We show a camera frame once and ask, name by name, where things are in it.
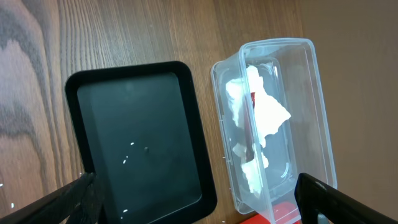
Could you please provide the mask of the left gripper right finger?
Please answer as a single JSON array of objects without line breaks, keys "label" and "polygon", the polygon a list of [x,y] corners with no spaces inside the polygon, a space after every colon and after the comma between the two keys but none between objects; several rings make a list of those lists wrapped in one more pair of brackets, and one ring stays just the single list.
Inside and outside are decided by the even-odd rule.
[{"label": "left gripper right finger", "polygon": [[302,223],[397,224],[307,173],[298,175],[294,195]]}]

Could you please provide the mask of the red snack wrapper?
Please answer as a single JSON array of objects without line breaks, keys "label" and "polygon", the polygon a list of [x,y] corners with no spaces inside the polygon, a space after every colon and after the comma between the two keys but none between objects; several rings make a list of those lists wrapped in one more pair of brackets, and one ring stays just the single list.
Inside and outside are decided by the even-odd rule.
[{"label": "red snack wrapper", "polygon": [[254,159],[254,151],[252,148],[253,136],[252,136],[251,121],[248,109],[244,110],[244,128],[245,128],[245,140],[246,140],[246,162],[250,162]]}]

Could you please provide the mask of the large white napkin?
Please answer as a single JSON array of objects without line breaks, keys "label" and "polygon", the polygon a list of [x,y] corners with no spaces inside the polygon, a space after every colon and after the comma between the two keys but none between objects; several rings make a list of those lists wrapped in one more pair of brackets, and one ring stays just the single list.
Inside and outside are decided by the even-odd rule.
[{"label": "large white napkin", "polygon": [[[266,146],[266,136],[276,134],[290,113],[273,97],[266,93],[264,78],[259,75],[257,67],[250,65],[246,68],[249,91],[254,107],[254,120],[257,136],[262,147]],[[243,115],[243,80],[232,79],[226,84],[228,107],[233,114],[233,121],[239,128],[244,127]]]}]

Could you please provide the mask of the small white napkin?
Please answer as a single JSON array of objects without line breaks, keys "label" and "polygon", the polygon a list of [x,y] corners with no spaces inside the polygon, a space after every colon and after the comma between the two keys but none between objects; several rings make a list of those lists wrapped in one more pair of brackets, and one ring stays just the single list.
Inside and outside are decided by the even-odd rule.
[{"label": "small white napkin", "polygon": [[257,161],[257,153],[254,153],[255,158],[251,161],[246,159],[247,147],[237,143],[233,147],[233,152],[241,159],[241,168],[244,172],[244,178],[248,182],[250,193],[259,198],[262,190],[262,179],[259,174],[259,163]]}]

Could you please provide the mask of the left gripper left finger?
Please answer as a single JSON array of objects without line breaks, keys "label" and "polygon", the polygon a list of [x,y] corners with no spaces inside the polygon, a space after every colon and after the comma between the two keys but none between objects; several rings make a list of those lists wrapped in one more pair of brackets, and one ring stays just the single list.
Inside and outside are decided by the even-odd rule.
[{"label": "left gripper left finger", "polygon": [[97,223],[104,194],[96,174],[79,179],[1,218],[1,224]]}]

